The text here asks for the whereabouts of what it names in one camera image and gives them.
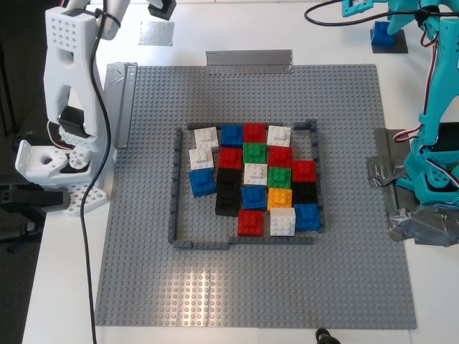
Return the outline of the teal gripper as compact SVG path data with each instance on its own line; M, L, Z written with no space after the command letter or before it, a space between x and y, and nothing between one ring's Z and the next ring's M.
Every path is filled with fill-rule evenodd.
M417 11L418 0L389 0L389 11ZM387 17L389 26L387 34L394 35L408 24L408 20L413 20L413 14L392 14Z

